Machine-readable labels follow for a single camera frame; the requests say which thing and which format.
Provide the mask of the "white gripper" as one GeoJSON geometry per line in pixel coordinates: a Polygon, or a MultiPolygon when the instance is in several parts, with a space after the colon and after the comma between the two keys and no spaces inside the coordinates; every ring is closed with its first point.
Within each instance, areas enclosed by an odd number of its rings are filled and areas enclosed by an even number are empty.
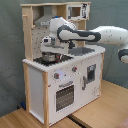
{"type": "Polygon", "coordinates": [[[58,38],[45,36],[42,39],[40,50],[42,52],[67,54],[68,53],[68,44],[60,42],[58,38]]]}

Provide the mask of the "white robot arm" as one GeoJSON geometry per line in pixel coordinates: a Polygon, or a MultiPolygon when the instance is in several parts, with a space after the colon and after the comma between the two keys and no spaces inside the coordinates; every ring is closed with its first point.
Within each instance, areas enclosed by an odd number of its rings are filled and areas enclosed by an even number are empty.
{"type": "Polygon", "coordinates": [[[42,39],[40,50],[65,54],[68,42],[87,41],[112,44],[119,47],[118,57],[128,63],[128,30],[115,26],[99,26],[92,30],[77,30],[76,26],[63,17],[50,20],[49,35],[42,39]]]}

